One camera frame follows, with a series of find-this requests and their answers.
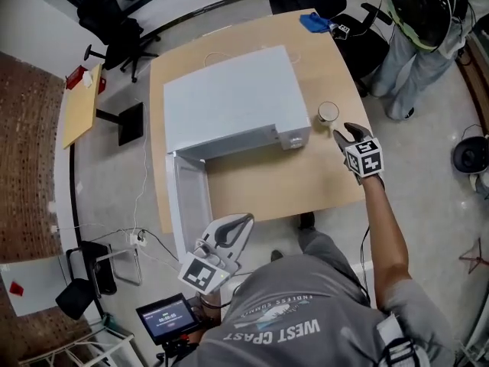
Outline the person's left forearm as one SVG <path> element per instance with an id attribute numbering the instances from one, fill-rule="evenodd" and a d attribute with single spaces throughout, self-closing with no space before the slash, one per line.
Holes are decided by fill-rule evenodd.
<path id="1" fill-rule="evenodd" d="M 200 303 L 209 309 L 220 310 L 222 308 L 221 292 L 219 290 L 209 294 L 199 293 L 199 299 Z"/>

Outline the black dome backpack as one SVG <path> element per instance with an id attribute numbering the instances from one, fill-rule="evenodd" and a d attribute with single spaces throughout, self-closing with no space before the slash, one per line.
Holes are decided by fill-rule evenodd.
<path id="1" fill-rule="evenodd" d="M 479 174 L 489 167 L 489 139 L 473 136 L 461 140 L 452 152 L 455 169 L 463 174 Z"/>
<path id="2" fill-rule="evenodd" d="M 387 0 L 387 10 L 402 33 L 420 50 L 433 52 L 452 28 L 463 30 L 468 0 Z"/>

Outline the person's grey trousers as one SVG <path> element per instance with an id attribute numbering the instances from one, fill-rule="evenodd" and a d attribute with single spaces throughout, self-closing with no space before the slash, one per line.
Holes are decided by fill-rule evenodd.
<path id="1" fill-rule="evenodd" d="M 360 283 L 347 258 L 329 235 L 314 228 L 300 229 L 298 232 L 298 243 L 303 254 L 322 260 L 345 277 L 358 284 Z"/>

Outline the black office chair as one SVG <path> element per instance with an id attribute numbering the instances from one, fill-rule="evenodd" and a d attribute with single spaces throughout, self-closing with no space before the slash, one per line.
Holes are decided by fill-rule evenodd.
<path id="1" fill-rule="evenodd" d="M 104 60 L 102 68 L 119 67 L 125 72 L 131 66 L 131 81 L 137 82 L 138 61 L 143 57 L 157 57 L 147 52 L 153 42 L 161 41 L 159 35 L 143 36 L 144 29 L 134 18 L 129 18 L 119 7 L 117 0 L 86 0 L 77 8 L 79 25 L 92 32 L 106 47 L 104 54 L 86 48 L 84 60 L 94 56 Z"/>

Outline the blue cloth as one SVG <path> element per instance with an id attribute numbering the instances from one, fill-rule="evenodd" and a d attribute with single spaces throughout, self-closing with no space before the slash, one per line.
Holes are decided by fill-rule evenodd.
<path id="1" fill-rule="evenodd" d="M 331 31 L 332 22 L 327 18 L 322 18 L 316 12 L 311 12 L 300 15 L 300 24 L 311 33 L 324 34 Z"/>

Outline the small wooden desk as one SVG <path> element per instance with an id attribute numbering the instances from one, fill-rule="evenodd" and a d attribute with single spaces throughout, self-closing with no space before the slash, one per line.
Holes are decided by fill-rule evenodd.
<path id="1" fill-rule="evenodd" d="M 119 146 L 142 138 L 145 133 L 144 103 L 139 102 L 118 115 L 98 109 L 97 101 L 102 65 L 98 64 L 90 72 L 94 82 L 89 88 L 86 88 L 81 80 L 73 89 L 68 90 L 62 136 L 63 149 L 67 149 L 87 133 L 93 127 L 95 118 L 105 120 L 118 127 Z"/>

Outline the white low table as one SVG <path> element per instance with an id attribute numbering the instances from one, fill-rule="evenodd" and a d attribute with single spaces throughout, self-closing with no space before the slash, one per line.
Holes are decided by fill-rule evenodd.
<path id="1" fill-rule="evenodd" d="M 71 282 L 65 255 L 0 264 L 0 275 L 17 317 L 55 307 L 55 298 Z M 22 297 L 9 292 L 13 281 L 24 288 Z"/>

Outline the white cup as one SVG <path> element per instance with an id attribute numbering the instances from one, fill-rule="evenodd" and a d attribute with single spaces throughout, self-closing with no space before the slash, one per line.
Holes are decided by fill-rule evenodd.
<path id="1" fill-rule="evenodd" d="M 330 101 L 322 102 L 317 109 L 317 119 L 321 125 L 332 127 L 338 120 L 339 108 Z"/>

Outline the black tablet mount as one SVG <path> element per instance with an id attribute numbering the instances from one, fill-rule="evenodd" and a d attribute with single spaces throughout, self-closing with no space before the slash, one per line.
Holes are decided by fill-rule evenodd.
<path id="1" fill-rule="evenodd" d="M 163 351 L 156 354 L 156 358 L 160 362 L 159 366 L 169 367 L 170 360 L 173 362 L 180 361 L 194 352 L 198 345 L 198 343 L 191 343 L 189 336 L 186 334 L 178 335 L 172 339 L 165 339 L 161 344 Z"/>

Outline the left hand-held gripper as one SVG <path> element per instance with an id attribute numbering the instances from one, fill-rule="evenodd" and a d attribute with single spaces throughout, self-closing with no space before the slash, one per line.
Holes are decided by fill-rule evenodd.
<path id="1" fill-rule="evenodd" d="M 202 295 L 218 291 L 241 268 L 238 259 L 253 228 L 251 213 L 213 220 L 194 251 L 186 253 L 178 279 Z"/>

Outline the red box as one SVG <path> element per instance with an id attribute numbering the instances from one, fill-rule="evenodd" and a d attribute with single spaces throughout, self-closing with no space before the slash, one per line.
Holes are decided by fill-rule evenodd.
<path id="1" fill-rule="evenodd" d="M 75 87 L 77 83 L 79 83 L 83 74 L 87 71 L 87 69 L 83 66 L 78 66 L 69 76 L 66 77 L 66 89 L 71 90 Z M 99 81 L 99 94 L 102 93 L 106 88 L 106 79 L 104 77 L 100 77 Z"/>

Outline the wooden coat stand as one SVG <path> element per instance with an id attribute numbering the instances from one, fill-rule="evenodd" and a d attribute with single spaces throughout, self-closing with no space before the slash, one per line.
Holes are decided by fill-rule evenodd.
<path id="1" fill-rule="evenodd" d="M 461 254 L 458 260 L 468 265 L 468 274 L 472 274 L 480 266 L 489 267 L 489 260 L 483 257 L 481 238 L 477 238 L 473 246 Z"/>

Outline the person's grey t-shirt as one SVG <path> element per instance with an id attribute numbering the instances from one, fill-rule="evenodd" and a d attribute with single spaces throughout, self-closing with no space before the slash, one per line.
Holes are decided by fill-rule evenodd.
<path id="1" fill-rule="evenodd" d="M 452 367 L 453 342 L 438 307 L 413 280 L 391 287 L 381 310 L 331 265 L 293 255 L 265 265 L 237 290 L 222 324 L 185 359 L 192 367 L 375 367 L 378 324 L 394 315 L 432 367 Z"/>

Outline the light wooden table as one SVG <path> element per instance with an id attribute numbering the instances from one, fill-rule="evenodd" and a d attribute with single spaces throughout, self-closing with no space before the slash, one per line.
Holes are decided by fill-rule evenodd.
<path id="1" fill-rule="evenodd" d="M 324 102 L 339 109 L 340 122 L 368 126 L 361 98 L 329 34 L 313 34 L 297 11 L 224 28 L 160 55 L 151 62 L 149 122 L 157 205 L 162 231 L 172 230 L 167 194 L 164 129 L 165 83 L 219 61 L 263 47 L 283 45 L 306 102 L 315 117 Z M 209 162 L 209 192 L 214 216 L 252 213 L 264 221 L 341 207 L 364 195 L 343 164 L 325 127 L 313 126 L 309 143 L 295 151 L 262 147 Z"/>

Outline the person's right forearm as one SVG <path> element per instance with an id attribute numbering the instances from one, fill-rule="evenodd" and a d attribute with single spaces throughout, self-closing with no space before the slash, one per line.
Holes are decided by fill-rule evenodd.
<path id="1" fill-rule="evenodd" d="M 374 292 L 377 306 L 382 309 L 389 290 L 411 278 L 408 249 L 381 180 L 367 177 L 361 180 L 361 185 L 370 226 Z"/>

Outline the black touchscreen tablet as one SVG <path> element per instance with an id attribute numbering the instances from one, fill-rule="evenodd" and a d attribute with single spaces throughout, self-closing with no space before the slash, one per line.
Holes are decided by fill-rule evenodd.
<path id="1" fill-rule="evenodd" d="M 199 329 L 200 322 L 183 294 L 139 307 L 136 313 L 157 346 Z"/>

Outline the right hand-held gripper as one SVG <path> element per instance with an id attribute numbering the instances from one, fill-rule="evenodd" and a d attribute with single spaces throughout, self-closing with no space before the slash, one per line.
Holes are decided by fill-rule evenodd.
<path id="1" fill-rule="evenodd" d="M 354 174 L 358 184 L 367 177 L 376 177 L 384 184 L 384 157 L 378 139 L 370 137 L 370 131 L 362 125 L 345 122 L 344 127 L 354 141 L 348 140 L 337 129 L 332 135 L 345 157 L 345 166 Z"/>

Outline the black folding chair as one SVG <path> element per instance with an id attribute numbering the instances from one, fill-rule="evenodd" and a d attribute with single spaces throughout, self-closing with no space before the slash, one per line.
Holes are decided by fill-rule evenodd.
<path id="1" fill-rule="evenodd" d="M 71 256 L 80 253 L 86 270 L 85 278 L 77 278 L 73 270 Z M 115 259 L 122 256 L 133 258 L 136 278 L 125 278 L 116 273 Z M 66 251 L 66 263 L 70 282 L 55 299 L 57 306 L 71 319 L 78 320 L 91 304 L 98 310 L 103 295 L 113 295 L 118 288 L 116 280 L 136 287 L 142 284 L 138 250 L 135 247 L 114 250 L 110 245 L 82 241 L 77 248 Z"/>

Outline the white microwave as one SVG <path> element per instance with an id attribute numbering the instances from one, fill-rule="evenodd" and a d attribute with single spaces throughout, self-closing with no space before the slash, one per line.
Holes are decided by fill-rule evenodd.
<path id="1" fill-rule="evenodd" d="M 206 162 L 268 145 L 301 148 L 312 127 L 283 45 L 189 73 L 163 95 L 170 218 L 183 261 L 212 221 Z"/>

